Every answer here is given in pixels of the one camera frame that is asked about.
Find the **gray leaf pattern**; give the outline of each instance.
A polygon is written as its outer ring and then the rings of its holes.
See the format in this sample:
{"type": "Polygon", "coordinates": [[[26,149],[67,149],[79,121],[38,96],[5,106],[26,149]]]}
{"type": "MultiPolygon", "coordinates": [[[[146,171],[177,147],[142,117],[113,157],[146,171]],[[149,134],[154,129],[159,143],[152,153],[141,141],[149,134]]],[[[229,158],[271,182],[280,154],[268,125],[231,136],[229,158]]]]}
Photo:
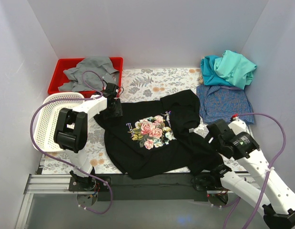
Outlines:
{"type": "MultiPolygon", "coordinates": [[[[199,70],[189,68],[124,70],[122,73],[122,87],[124,87],[125,91],[121,95],[121,101],[135,103],[159,100],[161,97],[186,89],[191,89],[196,93],[199,77],[199,70]]],[[[89,161],[94,166],[96,174],[121,173],[106,153],[104,130],[94,119],[89,120],[88,126],[88,141],[85,151],[89,161]]],[[[202,120],[194,131],[203,137],[208,133],[206,124],[202,120]]],[[[69,161],[65,153],[58,153],[56,157],[69,161]]],[[[223,158],[233,171],[245,171],[236,161],[223,158]]],[[[70,166],[62,162],[46,158],[42,173],[68,174],[71,169],[70,166]]],[[[189,169],[184,167],[170,172],[189,172],[189,169]]]]}

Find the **white basket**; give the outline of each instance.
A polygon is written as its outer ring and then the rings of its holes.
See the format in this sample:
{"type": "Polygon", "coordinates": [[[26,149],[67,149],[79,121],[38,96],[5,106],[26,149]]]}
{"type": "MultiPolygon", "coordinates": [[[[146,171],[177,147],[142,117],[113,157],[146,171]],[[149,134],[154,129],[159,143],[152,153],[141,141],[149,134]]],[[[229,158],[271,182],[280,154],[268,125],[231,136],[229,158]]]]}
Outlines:
{"type": "MultiPolygon", "coordinates": [[[[84,98],[80,93],[62,92],[48,96],[43,104],[54,99],[76,99],[84,98]]],[[[45,152],[61,152],[64,151],[54,142],[54,132],[58,119],[59,111],[62,108],[73,108],[80,105],[83,100],[78,101],[57,101],[50,103],[42,108],[38,116],[38,120],[34,132],[34,140],[36,144],[45,152]]]]}

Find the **pink rose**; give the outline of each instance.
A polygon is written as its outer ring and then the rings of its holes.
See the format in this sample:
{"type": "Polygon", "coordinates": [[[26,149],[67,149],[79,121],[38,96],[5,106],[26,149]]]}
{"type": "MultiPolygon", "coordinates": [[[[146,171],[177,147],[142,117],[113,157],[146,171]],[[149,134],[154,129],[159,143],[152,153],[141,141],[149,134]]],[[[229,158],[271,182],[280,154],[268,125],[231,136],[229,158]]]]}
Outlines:
{"type": "Polygon", "coordinates": [[[163,123],[163,117],[162,116],[157,115],[154,118],[156,119],[156,121],[155,121],[156,123],[163,123]]]}
{"type": "Polygon", "coordinates": [[[149,137],[155,137],[159,139],[162,136],[162,129],[154,128],[151,132],[149,132],[149,137]]]}
{"type": "Polygon", "coordinates": [[[155,126],[153,125],[152,122],[143,122],[142,125],[141,125],[141,134],[142,135],[147,135],[154,128],[155,128],[155,126]]]}
{"type": "Polygon", "coordinates": [[[144,142],[144,145],[145,145],[145,148],[147,148],[147,149],[153,148],[153,140],[147,139],[147,141],[144,142]]]}

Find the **gray cloth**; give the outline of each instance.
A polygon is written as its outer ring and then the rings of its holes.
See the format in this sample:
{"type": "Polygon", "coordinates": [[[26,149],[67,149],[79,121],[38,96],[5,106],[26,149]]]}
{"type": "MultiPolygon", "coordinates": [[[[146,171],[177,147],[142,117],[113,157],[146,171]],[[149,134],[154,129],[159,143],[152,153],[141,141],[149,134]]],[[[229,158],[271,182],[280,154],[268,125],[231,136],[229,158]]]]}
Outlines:
{"type": "MultiPolygon", "coordinates": [[[[60,92],[91,91],[92,89],[87,87],[81,78],[85,71],[94,71],[102,77],[105,82],[119,85],[119,71],[113,68],[109,57],[87,57],[79,62],[75,68],[63,71],[71,81],[58,87],[58,90],[60,92]]],[[[90,87],[102,90],[103,84],[96,74],[90,72],[85,73],[84,80],[90,87]]]]}

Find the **black shirt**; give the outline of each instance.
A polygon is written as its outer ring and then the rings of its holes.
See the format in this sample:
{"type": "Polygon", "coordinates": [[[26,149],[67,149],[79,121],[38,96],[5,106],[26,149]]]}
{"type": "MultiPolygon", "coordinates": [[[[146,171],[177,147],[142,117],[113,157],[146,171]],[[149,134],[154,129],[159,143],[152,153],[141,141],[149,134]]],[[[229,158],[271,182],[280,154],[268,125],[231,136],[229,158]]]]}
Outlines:
{"type": "Polygon", "coordinates": [[[189,129],[200,123],[199,99],[185,90],[159,101],[122,103],[123,116],[104,120],[106,151],[131,178],[145,178],[188,166],[196,175],[223,163],[204,138],[189,129]]]}

